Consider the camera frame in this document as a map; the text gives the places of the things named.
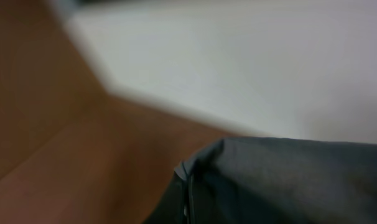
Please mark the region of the grey shorts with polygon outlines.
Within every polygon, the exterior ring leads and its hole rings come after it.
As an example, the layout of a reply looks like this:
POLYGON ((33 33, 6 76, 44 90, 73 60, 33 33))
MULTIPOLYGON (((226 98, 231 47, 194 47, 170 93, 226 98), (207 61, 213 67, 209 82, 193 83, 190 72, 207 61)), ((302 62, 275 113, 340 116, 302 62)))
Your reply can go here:
POLYGON ((377 223, 377 144, 221 139, 182 161, 147 223, 377 223))

